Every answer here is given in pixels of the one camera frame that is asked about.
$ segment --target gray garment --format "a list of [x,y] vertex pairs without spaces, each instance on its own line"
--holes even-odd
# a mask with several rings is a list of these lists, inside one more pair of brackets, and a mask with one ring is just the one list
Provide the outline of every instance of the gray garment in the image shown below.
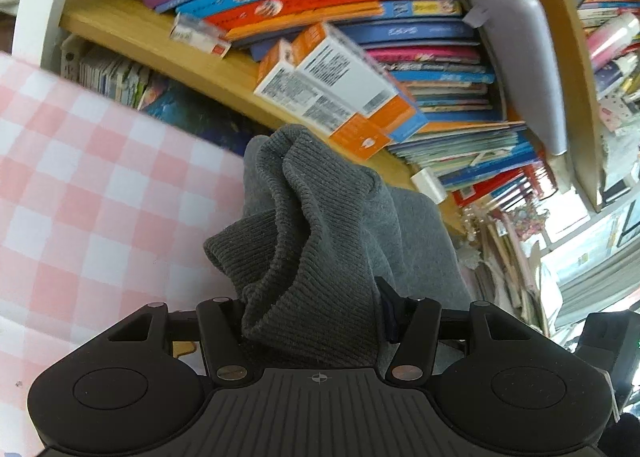
[[395,347],[384,341],[374,276],[401,296],[468,310],[451,241],[426,196],[386,186],[300,125],[255,137],[244,168],[243,218],[204,249],[246,304],[252,360],[384,371]]

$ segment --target crosshair symbol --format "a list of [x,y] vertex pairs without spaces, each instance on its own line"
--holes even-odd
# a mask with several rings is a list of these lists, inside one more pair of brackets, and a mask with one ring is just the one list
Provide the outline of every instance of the crosshair symbol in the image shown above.
[[320,383],[324,383],[327,379],[331,379],[331,377],[325,376],[323,373],[317,373],[311,376],[309,379],[312,379],[319,385]]

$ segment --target orange and white box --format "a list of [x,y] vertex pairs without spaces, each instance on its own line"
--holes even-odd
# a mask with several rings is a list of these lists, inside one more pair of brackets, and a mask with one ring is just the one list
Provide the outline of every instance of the orange and white box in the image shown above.
[[279,40],[262,59],[254,93],[283,107],[360,160],[367,160],[390,143],[366,117],[300,75],[292,45],[286,40]]
[[[382,66],[333,25],[308,27],[292,47],[296,72],[366,117],[387,137],[405,140],[424,124],[417,103]],[[415,126],[402,126],[410,122]]]

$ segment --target wooden shelf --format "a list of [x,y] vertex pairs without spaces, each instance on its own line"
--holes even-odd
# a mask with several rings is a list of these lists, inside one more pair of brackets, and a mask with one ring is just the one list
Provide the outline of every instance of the wooden shelf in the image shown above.
[[[257,64],[248,55],[232,50],[221,60],[174,42],[169,39],[172,22],[171,15],[156,14],[139,0],[66,0],[60,27],[148,65],[272,129],[299,122],[253,94]],[[357,162],[338,146],[331,147]],[[388,152],[377,153],[364,164],[386,183],[414,190],[412,169]],[[449,228],[463,231],[460,212],[451,199],[440,210]]]
[[600,209],[602,147],[598,102],[575,0],[540,0],[558,58],[572,163],[595,210]]

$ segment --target checkered tablecloth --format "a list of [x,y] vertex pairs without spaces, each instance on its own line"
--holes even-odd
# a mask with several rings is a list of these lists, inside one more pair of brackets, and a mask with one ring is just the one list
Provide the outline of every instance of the checkered tablecloth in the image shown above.
[[233,296],[202,243],[242,196],[238,156],[0,55],[0,452],[42,448],[29,387],[78,345]]

